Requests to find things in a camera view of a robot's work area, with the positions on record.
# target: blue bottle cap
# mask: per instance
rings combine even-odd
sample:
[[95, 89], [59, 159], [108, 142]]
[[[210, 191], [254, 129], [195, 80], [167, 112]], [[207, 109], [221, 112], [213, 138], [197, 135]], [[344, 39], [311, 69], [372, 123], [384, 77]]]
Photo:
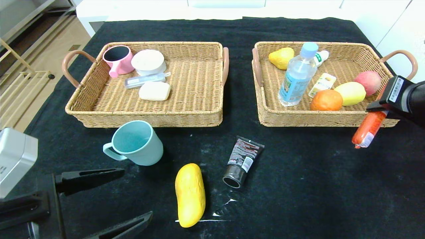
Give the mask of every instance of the blue bottle cap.
[[319, 46], [316, 43], [306, 42], [301, 48], [300, 55], [304, 58], [312, 58], [315, 56]]

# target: black cloth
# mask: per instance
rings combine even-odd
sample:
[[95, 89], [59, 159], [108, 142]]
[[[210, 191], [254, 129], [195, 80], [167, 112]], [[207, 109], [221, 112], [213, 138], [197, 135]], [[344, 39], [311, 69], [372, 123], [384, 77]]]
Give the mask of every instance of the black cloth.
[[[116, 129], [85, 128], [64, 107], [75, 88], [62, 78], [27, 128], [39, 139], [38, 160], [14, 194], [35, 188], [48, 173], [121, 167], [103, 186], [61, 196], [69, 239], [153, 211], [138, 238], [424, 238], [424, 131], [401, 121], [379, 131], [367, 149], [354, 149], [356, 128], [268, 128], [260, 125], [251, 68], [258, 41], [370, 44], [351, 21], [326, 18], [169, 20], [105, 23], [84, 48], [97, 56], [109, 42], [217, 41], [229, 47], [224, 120], [213, 128], [155, 128], [160, 162], [137, 166], [102, 153]], [[91, 63], [78, 56], [70, 73], [82, 79]], [[264, 144], [241, 190], [221, 177], [236, 135]], [[174, 180], [187, 163], [201, 167], [207, 206], [192, 228], [177, 220]]]

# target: yellow mango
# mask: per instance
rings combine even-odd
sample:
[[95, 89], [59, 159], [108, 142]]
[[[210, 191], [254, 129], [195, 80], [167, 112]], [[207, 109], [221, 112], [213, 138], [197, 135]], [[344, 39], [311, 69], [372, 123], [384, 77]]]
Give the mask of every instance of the yellow mango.
[[184, 228], [195, 225], [204, 214], [205, 189], [201, 169], [194, 163], [183, 166], [176, 176], [178, 221]]
[[294, 50], [290, 47], [285, 47], [269, 54], [269, 61], [280, 70], [286, 70], [289, 60], [292, 58], [294, 58]]
[[343, 106], [355, 105], [365, 99], [366, 90], [362, 84], [347, 82], [335, 88], [343, 97]]

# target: bottle label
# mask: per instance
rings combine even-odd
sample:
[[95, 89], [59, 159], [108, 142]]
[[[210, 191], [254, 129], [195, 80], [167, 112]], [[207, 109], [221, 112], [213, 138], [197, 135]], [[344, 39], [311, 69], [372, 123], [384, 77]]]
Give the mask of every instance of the bottle label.
[[279, 94], [286, 102], [299, 101], [301, 97], [303, 97], [303, 93], [308, 84], [308, 79], [295, 79], [287, 72], [279, 90]]
[[316, 53], [316, 58], [318, 63], [322, 61], [322, 57], [319, 55], [319, 53]]

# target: yellow toy fruit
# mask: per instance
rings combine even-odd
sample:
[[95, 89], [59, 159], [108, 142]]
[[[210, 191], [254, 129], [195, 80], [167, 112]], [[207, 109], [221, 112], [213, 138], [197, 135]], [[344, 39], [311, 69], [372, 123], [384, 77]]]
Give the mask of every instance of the yellow toy fruit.
[[286, 70], [289, 60], [292, 58], [294, 58], [294, 50], [290, 47], [285, 47], [269, 54], [269, 61], [280, 70]]
[[348, 82], [335, 88], [343, 97], [343, 106], [355, 105], [365, 99], [366, 91], [362, 84]]
[[184, 228], [195, 225], [204, 214], [205, 189], [201, 169], [194, 163], [183, 166], [176, 176], [178, 221]]
[[310, 104], [312, 111], [338, 111], [343, 106], [343, 98], [338, 91], [323, 90], [313, 97]]

